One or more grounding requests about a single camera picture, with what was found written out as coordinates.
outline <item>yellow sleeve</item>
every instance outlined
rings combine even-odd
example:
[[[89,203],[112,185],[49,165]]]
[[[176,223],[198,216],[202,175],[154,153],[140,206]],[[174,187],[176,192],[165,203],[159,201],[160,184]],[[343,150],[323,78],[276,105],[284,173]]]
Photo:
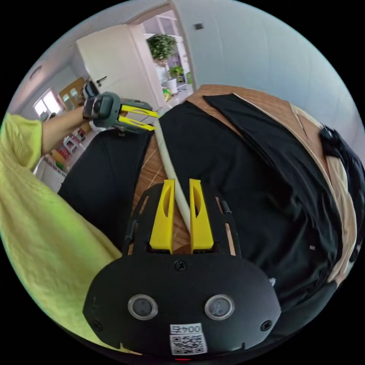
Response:
[[[1,125],[0,143],[18,164],[31,170],[41,157],[42,123],[7,113]]]

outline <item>qr code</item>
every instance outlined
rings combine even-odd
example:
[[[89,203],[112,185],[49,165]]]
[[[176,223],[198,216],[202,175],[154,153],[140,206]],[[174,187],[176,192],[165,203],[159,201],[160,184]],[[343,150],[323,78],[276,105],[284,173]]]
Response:
[[[193,335],[170,335],[171,352],[173,355],[198,355],[207,352],[203,333]]]

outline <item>door handle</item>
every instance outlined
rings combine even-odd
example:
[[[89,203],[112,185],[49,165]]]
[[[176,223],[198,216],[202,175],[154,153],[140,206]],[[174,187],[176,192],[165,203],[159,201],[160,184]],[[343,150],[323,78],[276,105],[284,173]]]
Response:
[[[103,77],[103,78],[101,78],[99,80],[96,80],[96,83],[98,84],[98,86],[101,86],[102,85],[101,84],[101,81],[104,81],[106,78],[107,78],[107,76],[105,76],[105,77]]]

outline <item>screw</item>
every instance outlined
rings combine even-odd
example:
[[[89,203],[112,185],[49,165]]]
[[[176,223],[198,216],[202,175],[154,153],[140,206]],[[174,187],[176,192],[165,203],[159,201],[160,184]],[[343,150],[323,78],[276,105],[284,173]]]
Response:
[[[273,323],[272,323],[271,321],[265,321],[265,322],[261,325],[260,330],[262,330],[262,332],[266,332],[266,331],[268,331],[268,330],[271,328],[272,324],[273,324]]]
[[[95,331],[100,332],[103,330],[103,326],[98,321],[93,321],[92,326],[94,327]]]
[[[187,268],[186,262],[182,260],[178,260],[175,262],[175,270],[177,271],[185,271]]]

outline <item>yellow shirt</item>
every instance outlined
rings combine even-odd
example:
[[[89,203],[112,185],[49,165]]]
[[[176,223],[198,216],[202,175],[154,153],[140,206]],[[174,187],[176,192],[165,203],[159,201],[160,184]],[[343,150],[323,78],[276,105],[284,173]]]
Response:
[[[97,338],[82,310],[95,275],[121,253],[33,175],[41,138],[40,121],[5,116],[0,131],[2,242],[18,278],[44,313],[70,332],[111,348]]]

